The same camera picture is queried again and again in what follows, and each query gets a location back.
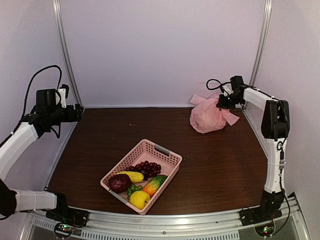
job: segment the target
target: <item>wood surface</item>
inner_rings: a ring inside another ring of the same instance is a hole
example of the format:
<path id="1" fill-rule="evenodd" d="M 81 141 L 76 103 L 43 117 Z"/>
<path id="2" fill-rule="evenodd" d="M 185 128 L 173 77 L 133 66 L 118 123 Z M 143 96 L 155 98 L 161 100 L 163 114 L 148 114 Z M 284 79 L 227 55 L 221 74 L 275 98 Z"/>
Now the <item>wood surface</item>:
<path id="1" fill-rule="evenodd" d="M 108 193 L 100 180 L 140 140 L 183 157 L 180 169 L 149 215 L 234 210 L 260 204 L 267 158 L 242 112 L 234 126 L 201 134 L 191 108 L 86 109 L 55 169 L 49 190 L 72 207 L 137 214 Z"/>

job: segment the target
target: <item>bunch of red grapes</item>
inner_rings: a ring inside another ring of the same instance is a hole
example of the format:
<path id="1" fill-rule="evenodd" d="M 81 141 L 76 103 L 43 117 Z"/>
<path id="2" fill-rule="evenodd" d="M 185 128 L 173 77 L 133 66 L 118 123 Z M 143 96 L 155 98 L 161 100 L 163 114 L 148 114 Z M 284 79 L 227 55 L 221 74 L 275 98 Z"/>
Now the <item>bunch of red grapes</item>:
<path id="1" fill-rule="evenodd" d="M 147 181 L 148 178 L 154 178 L 161 173 L 161 165 L 155 162 L 144 161 L 135 166 L 127 167 L 126 171 L 141 173 L 144 177 L 143 180 Z"/>

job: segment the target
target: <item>robotic arm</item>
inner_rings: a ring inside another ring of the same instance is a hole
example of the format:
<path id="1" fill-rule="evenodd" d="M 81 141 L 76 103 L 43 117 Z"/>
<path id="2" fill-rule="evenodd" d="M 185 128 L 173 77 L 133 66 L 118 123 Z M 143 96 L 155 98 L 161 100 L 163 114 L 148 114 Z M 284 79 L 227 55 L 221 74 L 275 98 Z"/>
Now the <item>robotic arm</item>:
<path id="1" fill-rule="evenodd" d="M 80 104 L 67 105 L 69 87 L 63 84 L 59 89 L 42 89 L 36 92 L 36 105 L 26 114 L 16 131 L 0 145 L 0 214 L 3 219 L 15 212 L 46 210 L 46 216 L 72 226 L 83 227 L 88 212 L 69 208 L 66 196 L 58 192 L 9 189 L 4 180 L 20 155 L 44 133 L 53 131 L 60 137 L 61 123 L 78 122 L 82 118 Z"/>
<path id="2" fill-rule="evenodd" d="M 232 91 L 226 86 L 227 83 L 231 84 Z M 218 108 L 231 109 L 237 104 L 247 102 L 264 111 L 261 132 L 267 144 L 267 178 L 260 206 L 240 212 L 242 225 L 257 224 L 281 217 L 280 207 L 285 199 L 286 139 L 290 130 L 289 104 L 244 84 L 242 76 L 234 76 L 227 83 L 220 85 L 221 91 L 225 93 L 219 96 Z"/>

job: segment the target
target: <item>white arm segment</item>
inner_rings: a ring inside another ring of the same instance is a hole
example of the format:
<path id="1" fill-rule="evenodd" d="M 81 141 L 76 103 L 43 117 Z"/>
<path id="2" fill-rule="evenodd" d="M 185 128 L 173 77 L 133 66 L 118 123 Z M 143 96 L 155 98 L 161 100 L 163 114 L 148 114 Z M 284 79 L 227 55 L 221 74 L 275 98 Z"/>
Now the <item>white arm segment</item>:
<path id="1" fill-rule="evenodd" d="M 0 178 L 4 181 L 20 155 L 38 139 L 36 129 L 22 122 L 17 131 L 0 148 Z M 16 212 L 55 209 L 57 196 L 47 191 L 14 190 L 17 194 Z"/>
<path id="2" fill-rule="evenodd" d="M 268 97 L 267 95 L 259 92 L 259 90 L 252 89 L 250 87 L 246 88 L 243 93 L 243 98 L 245 101 L 252 103 L 262 111 L 265 110 L 266 101 L 271 100 L 278 102 L 274 98 Z M 284 142 L 284 138 L 279 138 L 277 141 L 274 139 L 265 138 L 267 145 L 267 153 L 268 153 L 268 168 L 267 168 L 267 177 L 264 185 L 264 190 L 268 193 L 279 193 L 281 192 L 280 187 L 280 163 L 284 167 L 285 160 L 280 161 L 280 153 L 281 151 L 277 149 L 277 145 L 279 142 Z M 286 150 L 286 143 L 284 142 L 284 146 L 282 146 L 283 151 Z M 284 187 L 284 169 L 282 170 L 282 186 Z"/>

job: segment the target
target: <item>purple vegetable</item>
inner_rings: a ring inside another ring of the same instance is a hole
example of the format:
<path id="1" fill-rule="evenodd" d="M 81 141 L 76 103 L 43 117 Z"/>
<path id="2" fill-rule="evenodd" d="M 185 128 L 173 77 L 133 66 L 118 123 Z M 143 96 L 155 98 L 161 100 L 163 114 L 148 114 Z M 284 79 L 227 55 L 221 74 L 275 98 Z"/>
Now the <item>purple vegetable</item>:
<path id="1" fill-rule="evenodd" d="M 109 186 L 112 191 L 120 194 L 131 186 L 132 182 L 127 174 L 117 174 L 109 179 Z"/>

